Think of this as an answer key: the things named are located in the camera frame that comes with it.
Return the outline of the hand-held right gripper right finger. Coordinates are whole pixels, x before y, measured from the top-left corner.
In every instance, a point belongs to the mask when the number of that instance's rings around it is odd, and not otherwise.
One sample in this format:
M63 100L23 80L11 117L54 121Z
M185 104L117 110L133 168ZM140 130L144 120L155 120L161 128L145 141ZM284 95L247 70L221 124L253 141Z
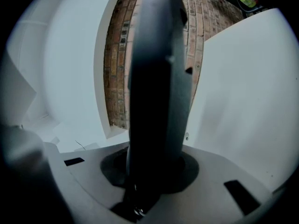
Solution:
M184 191L162 195L144 218L144 224L231 224L243 218L231 194L228 181L239 181L259 202L272 193L256 178L232 161L217 154L184 146L196 159L199 173Z

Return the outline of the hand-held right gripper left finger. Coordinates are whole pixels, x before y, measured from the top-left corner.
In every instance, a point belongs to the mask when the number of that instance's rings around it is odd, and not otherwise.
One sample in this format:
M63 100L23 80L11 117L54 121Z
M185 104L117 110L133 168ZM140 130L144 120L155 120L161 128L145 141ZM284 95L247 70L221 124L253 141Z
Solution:
M92 150L60 153L45 144L50 168L75 224L128 224L110 208L124 190L113 186L100 169L102 159L127 147L126 143Z

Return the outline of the white table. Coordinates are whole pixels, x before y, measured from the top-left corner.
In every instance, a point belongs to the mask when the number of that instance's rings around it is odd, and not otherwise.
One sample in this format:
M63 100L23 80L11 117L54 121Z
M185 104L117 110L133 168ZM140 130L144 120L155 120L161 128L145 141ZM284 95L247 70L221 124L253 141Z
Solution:
M223 156L269 191L299 165L299 41L279 9L204 42L185 145Z

